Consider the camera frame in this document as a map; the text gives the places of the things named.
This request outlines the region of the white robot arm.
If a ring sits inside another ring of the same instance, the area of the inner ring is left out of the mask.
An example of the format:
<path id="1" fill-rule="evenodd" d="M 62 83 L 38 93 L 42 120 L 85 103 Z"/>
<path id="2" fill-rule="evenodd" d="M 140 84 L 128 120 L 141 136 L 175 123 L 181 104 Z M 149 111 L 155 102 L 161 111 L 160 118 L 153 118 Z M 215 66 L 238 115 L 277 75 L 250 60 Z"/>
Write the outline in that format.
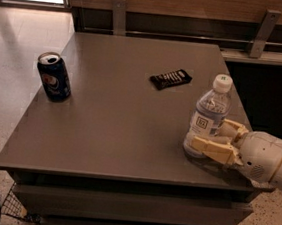
<path id="1" fill-rule="evenodd" d="M 282 191 L 280 138 L 264 131 L 249 131 L 243 124 L 226 119 L 217 136 L 189 133 L 187 146 L 224 166 L 232 166 L 246 178 Z"/>

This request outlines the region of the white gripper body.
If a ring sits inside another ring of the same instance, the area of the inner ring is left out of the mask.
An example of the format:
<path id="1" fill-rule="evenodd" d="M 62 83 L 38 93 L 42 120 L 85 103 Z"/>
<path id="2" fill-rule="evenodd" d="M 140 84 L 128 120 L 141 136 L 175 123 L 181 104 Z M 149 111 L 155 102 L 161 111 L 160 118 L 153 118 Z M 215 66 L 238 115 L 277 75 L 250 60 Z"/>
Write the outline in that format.
<path id="1" fill-rule="evenodd" d="M 235 143 L 240 161 L 234 166 L 243 176 L 267 183 L 282 164 L 282 139 L 264 132 L 249 132 Z"/>

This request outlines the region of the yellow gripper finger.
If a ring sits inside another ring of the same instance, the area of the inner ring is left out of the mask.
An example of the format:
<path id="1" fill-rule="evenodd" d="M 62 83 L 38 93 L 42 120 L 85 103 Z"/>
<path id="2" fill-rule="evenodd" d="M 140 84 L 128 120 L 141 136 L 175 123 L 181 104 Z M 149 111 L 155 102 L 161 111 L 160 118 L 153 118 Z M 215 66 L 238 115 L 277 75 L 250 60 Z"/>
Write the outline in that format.
<path id="1" fill-rule="evenodd" d="M 217 131 L 216 140 L 218 143 L 235 144 L 239 146 L 244 141 L 244 136 L 249 133 L 245 125 L 227 118 L 222 122 Z"/>
<path id="2" fill-rule="evenodd" d="M 191 139 L 191 146 L 198 152 L 224 165 L 243 165 L 239 150 L 235 146 L 207 140 L 195 136 Z"/>

